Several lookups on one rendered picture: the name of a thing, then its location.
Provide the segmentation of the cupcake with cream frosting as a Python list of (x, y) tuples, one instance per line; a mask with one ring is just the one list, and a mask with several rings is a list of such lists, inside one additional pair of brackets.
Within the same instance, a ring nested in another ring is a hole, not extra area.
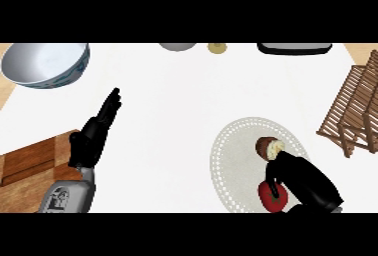
[(277, 153), (285, 149), (285, 143), (275, 137), (260, 137), (255, 142), (255, 151), (266, 160), (275, 160)]

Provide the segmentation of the white and blue bowl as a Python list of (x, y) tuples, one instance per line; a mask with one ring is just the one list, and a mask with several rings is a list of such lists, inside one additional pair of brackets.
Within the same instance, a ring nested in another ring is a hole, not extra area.
[(13, 43), (0, 61), (4, 77), (32, 89), (74, 83), (90, 59), (87, 43)]

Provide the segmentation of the grey round bowl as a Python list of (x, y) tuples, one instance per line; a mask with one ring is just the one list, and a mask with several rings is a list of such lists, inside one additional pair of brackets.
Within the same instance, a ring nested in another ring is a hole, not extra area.
[(168, 51), (180, 52), (189, 50), (195, 46), (193, 43), (161, 43), (161, 47)]

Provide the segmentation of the red tomato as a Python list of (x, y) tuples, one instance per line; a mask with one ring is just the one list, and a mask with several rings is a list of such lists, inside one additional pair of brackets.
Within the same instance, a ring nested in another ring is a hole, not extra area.
[(273, 196), (269, 184), (263, 181), (258, 185), (258, 197), (266, 210), (270, 213), (280, 212), (288, 203), (288, 192), (280, 184), (276, 185), (279, 197)]

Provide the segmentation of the wooden tiered shelf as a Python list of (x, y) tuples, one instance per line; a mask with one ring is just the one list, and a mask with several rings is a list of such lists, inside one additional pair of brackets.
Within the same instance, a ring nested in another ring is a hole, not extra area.
[(378, 152), (378, 50), (365, 65), (353, 65), (316, 134), (350, 157), (356, 147)]

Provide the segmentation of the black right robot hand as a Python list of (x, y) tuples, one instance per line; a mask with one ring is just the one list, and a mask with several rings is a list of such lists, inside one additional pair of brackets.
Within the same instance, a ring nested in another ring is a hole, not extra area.
[(291, 214), (326, 214), (344, 200), (337, 187), (316, 166), (303, 158), (280, 151), (266, 165), (266, 181), (277, 197), (276, 185), (283, 183), (300, 203)]

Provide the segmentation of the white round placemat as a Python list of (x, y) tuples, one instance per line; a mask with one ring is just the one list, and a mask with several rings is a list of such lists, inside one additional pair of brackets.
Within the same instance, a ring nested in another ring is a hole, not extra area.
[(246, 117), (223, 128), (213, 144), (210, 172), (220, 201), (232, 213), (267, 213), (258, 197), (267, 164), (255, 151), (260, 137), (277, 138), (285, 151), (308, 159), (298, 139), (272, 120)]

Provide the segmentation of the wooden cutting board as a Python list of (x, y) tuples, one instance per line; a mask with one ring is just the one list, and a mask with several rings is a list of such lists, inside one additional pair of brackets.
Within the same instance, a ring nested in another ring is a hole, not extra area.
[(0, 213), (35, 213), (57, 180), (81, 179), (68, 166), (74, 131), (0, 155)]

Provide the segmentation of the black and grey appliance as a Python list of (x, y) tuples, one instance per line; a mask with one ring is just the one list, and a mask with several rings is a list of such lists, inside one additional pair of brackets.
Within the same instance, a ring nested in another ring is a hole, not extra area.
[(331, 48), (331, 43), (258, 43), (258, 50), (264, 54), (273, 55), (316, 55), (325, 54)]

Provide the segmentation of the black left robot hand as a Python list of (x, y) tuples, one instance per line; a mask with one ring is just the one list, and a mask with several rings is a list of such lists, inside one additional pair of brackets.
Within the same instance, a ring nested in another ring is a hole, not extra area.
[(83, 129), (69, 135), (69, 167), (93, 168), (96, 166), (119, 107), (119, 89), (115, 88), (106, 97), (97, 115), (88, 119)]

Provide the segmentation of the small yellow round object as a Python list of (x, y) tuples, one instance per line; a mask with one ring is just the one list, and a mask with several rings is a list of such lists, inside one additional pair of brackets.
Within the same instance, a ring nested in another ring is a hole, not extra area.
[(208, 44), (208, 50), (214, 54), (221, 54), (227, 49), (227, 46), (224, 43), (210, 43)]

